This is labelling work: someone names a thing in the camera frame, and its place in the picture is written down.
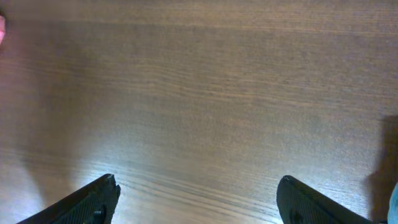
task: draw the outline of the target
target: wood grain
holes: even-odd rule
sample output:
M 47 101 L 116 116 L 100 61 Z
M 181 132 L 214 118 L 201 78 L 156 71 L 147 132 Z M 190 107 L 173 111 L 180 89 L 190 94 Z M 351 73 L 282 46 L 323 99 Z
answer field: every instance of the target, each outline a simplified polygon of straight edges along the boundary
M 385 137 L 397 132 L 395 1 L 0 8 L 0 222 L 107 172 L 122 188 L 114 223 L 282 223 L 285 174 L 384 218 L 372 211 L 398 174 L 381 166 L 398 150 Z

